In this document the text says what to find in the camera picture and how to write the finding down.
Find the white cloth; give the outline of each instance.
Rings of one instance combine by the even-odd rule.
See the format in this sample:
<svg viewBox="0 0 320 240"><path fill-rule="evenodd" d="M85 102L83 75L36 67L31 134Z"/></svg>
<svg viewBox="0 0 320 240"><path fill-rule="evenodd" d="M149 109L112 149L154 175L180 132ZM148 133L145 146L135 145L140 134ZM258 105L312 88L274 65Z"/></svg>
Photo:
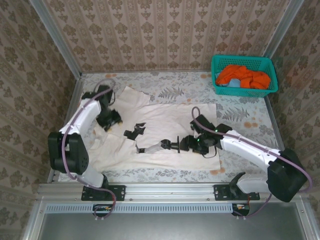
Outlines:
<svg viewBox="0 0 320 240"><path fill-rule="evenodd" d="M214 125L217 124L215 104L154 104L147 105L150 97L142 92L126 87L113 107L123 121L121 125L114 125L108 134L97 125L95 127L96 140L89 150L90 163L102 172L107 170L125 170L137 168L164 168L175 170L219 170L219 155L204 158L192 151L162 149L153 154L137 153L139 148L148 148L163 139L177 142L182 138L193 135L190 128L192 121L191 110L199 107L201 113ZM143 135L134 140L123 136L125 130L133 131L134 126L146 123ZM213 147L206 157L215 154Z"/></svg>

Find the orange cloth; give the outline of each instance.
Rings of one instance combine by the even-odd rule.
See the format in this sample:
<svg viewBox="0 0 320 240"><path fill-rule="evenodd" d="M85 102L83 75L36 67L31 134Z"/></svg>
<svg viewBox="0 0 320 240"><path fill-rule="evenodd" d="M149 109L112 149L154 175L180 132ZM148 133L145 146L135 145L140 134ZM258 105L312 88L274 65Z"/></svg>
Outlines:
<svg viewBox="0 0 320 240"><path fill-rule="evenodd" d="M245 89L268 89L271 81L262 71L252 71L246 66L228 65L219 74L215 84L228 84L231 79L239 79L240 87Z"/></svg>

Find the patterned wallpaper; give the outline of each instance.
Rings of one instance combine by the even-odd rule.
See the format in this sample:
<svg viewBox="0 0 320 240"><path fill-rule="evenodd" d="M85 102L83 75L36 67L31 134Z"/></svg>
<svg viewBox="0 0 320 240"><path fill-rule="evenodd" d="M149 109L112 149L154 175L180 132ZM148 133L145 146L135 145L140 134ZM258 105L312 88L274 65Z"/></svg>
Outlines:
<svg viewBox="0 0 320 240"><path fill-rule="evenodd" d="M44 0L83 72L210 69L261 56L289 0Z"/></svg>
<svg viewBox="0 0 320 240"><path fill-rule="evenodd" d="M310 199L320 220L319 16L320 1L305 0L272 57L279 91L270 101L284 144L313 177Z"/></svg>
<svg viewBox="0 0 320 240"><path fill-rule="evenodd" d="M50 171L47 137L64 122L75 85L28 0L0 1L0 239L25 228Z"/></svg>

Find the floral tablecloth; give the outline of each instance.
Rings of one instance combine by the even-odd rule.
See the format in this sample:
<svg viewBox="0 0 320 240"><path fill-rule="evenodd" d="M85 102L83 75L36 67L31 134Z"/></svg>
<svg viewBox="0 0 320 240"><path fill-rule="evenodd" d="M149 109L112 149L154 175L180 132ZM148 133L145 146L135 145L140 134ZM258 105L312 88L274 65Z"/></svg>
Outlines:
<svg viewBox="0 0 320 240"><path fill-rule="evenodd" d="M263 98L216 95L210 72L131 72L84 74L83 92L92 91L106 80L119 96L126 86L150 95L150 104L215 103L217 122L231 126L243 136L271 148L278 148L276 136ZM172 169L133 169L104 172L109 182L229 182L239 172L262 171L242 157L218 150L220 170L187 171ZM60 174L59 181L69 178Z"/></svg>

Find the plastic basket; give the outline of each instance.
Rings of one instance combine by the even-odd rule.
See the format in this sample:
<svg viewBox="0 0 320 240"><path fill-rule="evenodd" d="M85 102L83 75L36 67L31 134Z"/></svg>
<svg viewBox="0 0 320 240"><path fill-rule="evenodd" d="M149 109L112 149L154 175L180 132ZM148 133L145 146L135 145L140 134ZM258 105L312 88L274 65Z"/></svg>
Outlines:
<svg viewBox="0 0 320 240"><path fill-rule="evenodd" d="M246 66L250 70L262 71L268 74L271 79L268 89L217 86L215 74L220 73L230 64ZM275 68L271 60L267 57L214 55L211 62L211 72L215 93L219 95L263 98L269 93L274 93L278 90Z"/></svg>

